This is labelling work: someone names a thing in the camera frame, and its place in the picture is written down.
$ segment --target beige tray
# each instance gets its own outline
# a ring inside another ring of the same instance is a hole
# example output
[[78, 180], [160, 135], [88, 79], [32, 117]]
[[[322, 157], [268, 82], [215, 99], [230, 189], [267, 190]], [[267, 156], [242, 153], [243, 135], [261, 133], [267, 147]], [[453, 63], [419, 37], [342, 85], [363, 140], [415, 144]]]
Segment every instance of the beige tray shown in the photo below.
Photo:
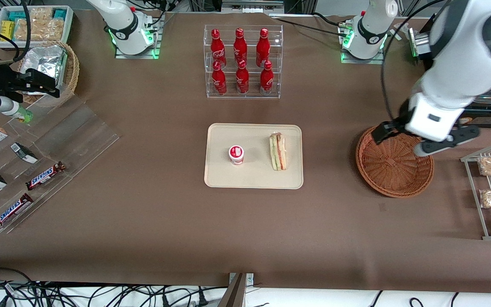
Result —
[[[288, 169], [274, 171], [269, 137], [285, 136]], [[228, 149], [244, 148], [244, 163], [233, 165]], [[210, 187], [286, 188], [302, 186], [302, 132], [295, 125], [213, 124], [208, 128], [204, 182]]]

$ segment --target brown woven basket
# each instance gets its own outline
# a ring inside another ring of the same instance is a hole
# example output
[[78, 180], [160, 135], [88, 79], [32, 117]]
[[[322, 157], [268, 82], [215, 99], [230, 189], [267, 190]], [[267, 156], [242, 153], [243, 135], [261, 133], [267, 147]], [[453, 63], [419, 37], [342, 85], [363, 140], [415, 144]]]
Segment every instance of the brown woven basket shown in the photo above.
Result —
[[433, 179], [431, 156], [417, 157], [414, 146], [419, 138], [399, 134], [376, 145], [369, 128], [357, 144], [355, 160], [361, 176], [374, 190], [395, 198], [422, 193]]
[[[50, 47], [53, 45], [58, 45], [64, 49], [68, 54], [68, 60], [66, 61], [66, 72], [64, 73], [63, 83], [66, 85], [65, 89], [60, 92], [60, 98], [52, 98], [50, 104], [45, 104], [45, 107], [58, 107], [62, 105], [64, 102], [69, 100], [75, 92], [75, 88], [78, 82], [78, 59], [73, 49], [66, 43], [62, 43], [61, 41], [45, 41], [42, 43], [40, 47]], [[21, 60], [19, 63], [19, 70], [22, 68], [22, 64], [24, 64], [24, 60]], [[41, 95], [26, 95], [22, 94], [24, 97], [24, 102], [32, 104], [35, 101], [39, 100]]]

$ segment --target foil package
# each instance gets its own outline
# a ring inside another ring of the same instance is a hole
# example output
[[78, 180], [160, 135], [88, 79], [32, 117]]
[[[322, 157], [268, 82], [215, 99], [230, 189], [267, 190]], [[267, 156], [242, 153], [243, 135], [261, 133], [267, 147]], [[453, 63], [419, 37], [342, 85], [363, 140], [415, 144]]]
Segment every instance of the foil package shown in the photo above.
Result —
[[[66, 50], [60, 46], [31, 48], [24, 57], [20, 72], [25, 73], [28, 68], [39, 70], [39, 72], [53, 77], [56, 80], [56, 87], [60, 88], [66, 70], [66, 60]], [[40, 92], [27, 92], [25, 94], [45, 95], [45, 93]]]

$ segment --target brown paper tablecloth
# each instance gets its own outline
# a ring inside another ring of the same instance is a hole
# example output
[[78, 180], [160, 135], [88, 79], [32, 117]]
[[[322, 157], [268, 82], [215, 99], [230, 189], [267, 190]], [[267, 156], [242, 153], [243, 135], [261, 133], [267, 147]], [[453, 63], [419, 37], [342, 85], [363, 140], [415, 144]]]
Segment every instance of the brown paper tablecloth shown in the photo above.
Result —
[[[293, 21], [335, 31], [312, 17]], [[121, 139], [20, 227], [0, 234], [0, 266], [34, 280], [225, 284], [229, 272], [254, 272], [265, 287], [491, 292], [491, 241], [480, 240], [458, 161], [491, 145], [491, 130], [435, 155], [435, 177], [420, 196], [381, 196], [353, 160], [360, 134], [387, 118], [380, 66], [341, 64], [335, 35], [284, 24], [281, 99], [210, 100], [207, 23], [280, 22], [177, 14], [164, 28], [160, 59], [115, 60], [101, 16], [76, 12], [76, 93]], [[394, 110], [422, 74], [409, 54], [403, 40], [388, 58]], [[215, 122], [298, 125], [302, 188], [207, 187], [206, 136]]]

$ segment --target coca-cola bottle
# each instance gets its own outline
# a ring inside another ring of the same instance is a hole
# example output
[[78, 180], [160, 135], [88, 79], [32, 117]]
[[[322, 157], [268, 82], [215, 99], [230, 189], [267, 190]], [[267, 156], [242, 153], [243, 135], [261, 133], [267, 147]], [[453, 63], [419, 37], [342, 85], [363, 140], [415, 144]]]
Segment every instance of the coca-cola bottle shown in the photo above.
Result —
[[246, 68], [246, 61], [238, 62], [238, 71], [236, 71], [236, 90], [240, 94], [245, 94], [249, 91], [249, 72]]
[[257, 66], [263, 67], [265, 61], [269, 58], [270, 54], [270, 42], [269, 42], [269, 30], [261, 29], [261, 38], [257, 43]]
[[212, 79], [213, 86], [217, 90], [217, 95], [224, 95], [226, 93], [226, 78], [225, 73], [221, 70], [220, 62], [213, 62]]
[[266, 60], [265, 69], [261, 72], [261, 94], [268, 96], [272, 91], [272, 80], [274, 72], [272, 72], [272, 62]]
[[234, 59], [236, 63], [244, 60], [247, 64], [247, 43], [244, 39], [244, 29], [236, 29], [236, 40], [234, 41]]
[[226, 66], [226, 58], [225, 58], [225, 45], [221, 41], [221, 37], [219, 34], [219, 30], [212, 30], [212, 55], [213, 61], [219, 62], [221, 64], [221, 68], [225, 68]]

